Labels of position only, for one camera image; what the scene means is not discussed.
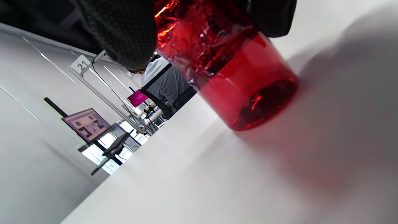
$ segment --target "person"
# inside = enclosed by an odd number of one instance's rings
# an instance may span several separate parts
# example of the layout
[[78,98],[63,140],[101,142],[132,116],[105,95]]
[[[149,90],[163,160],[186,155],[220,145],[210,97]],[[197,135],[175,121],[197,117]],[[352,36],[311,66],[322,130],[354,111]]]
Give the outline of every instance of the person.
[[[146,65],[157,41],[155,0],[73,0],[85,26],[116,62]],[[235,0],[267,37],[289,33],[297,0]]]
[[[169,65],[169,62],[160,57],[150,62],[145,70],[136,71],[135,73],[142,75],[141,85],[145,86],[159,72],[166,68],[167,65]],[[190,85],[184,79],[182,72],[176,67],[171,66],[159,79],[147,88],[147,91],[159,100],[167,99],[169,106],[172,107],[177,98],[189,87]],[[175,113],[177,109],[173,107],[172,111]]]

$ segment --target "red liquid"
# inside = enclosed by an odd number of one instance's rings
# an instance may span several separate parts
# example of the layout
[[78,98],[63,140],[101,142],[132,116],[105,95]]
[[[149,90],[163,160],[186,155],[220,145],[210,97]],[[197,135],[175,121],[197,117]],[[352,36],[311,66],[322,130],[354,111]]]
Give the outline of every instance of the red liquid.
[[297,79],[273,45],[225,0],[156,0],[157,49],[234,130],[280,111]]
[[296,88],[292,71],[259,34],[201,88],[200,94],[231,129],[240,131],[254,128],[279,112]]

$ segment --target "office chair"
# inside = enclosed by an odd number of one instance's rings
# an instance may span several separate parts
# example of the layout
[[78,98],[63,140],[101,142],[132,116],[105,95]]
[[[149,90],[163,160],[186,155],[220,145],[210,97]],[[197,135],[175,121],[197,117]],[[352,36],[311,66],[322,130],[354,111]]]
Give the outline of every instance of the office chair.
[[193,96],[195,96],[195,94],[197,94],[196,90],[193,87],[189,87],[181,95],[179,95],[176,101],[174,101],[173,107],[176,110],[181,109],[181,107],[184,106]]

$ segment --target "monitor stand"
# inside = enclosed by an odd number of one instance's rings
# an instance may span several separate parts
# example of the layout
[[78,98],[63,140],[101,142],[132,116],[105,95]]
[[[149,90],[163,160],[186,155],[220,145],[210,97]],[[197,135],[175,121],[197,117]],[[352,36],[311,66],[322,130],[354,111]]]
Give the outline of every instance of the monitor stand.
[[[50,100],[50,98],[46,97],[46,98],[44,98],[44,101],[46,103],[48,103],[48,105],[50,105],[55,111],[57,111],[63,118],[68,116],[68,114],[65,113],[61,108],[59,108],[52,100]],[[105,152],[107,149],[98,142],[98,139],[95,140],[93,144],[96,145],[101,151]],[[120,160],[118,160],[115,157],[112,158],[112,160],[115,161],[118,165],[122,165],[123,164]]]

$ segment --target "monitor screen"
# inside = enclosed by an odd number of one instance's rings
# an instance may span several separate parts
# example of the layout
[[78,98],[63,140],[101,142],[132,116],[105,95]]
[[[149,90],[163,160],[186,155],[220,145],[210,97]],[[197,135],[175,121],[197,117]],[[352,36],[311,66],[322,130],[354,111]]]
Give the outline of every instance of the monitor screen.
[[138,107],[146,99],[148,99],[148,97],[141,93],[140,90],[137,90],[127,98],[127,100],[129,100],[134,107]]
[[87,143],[94,142],[99,136],[111,129],[109,123],[93,108],[67,116],[62,120]]

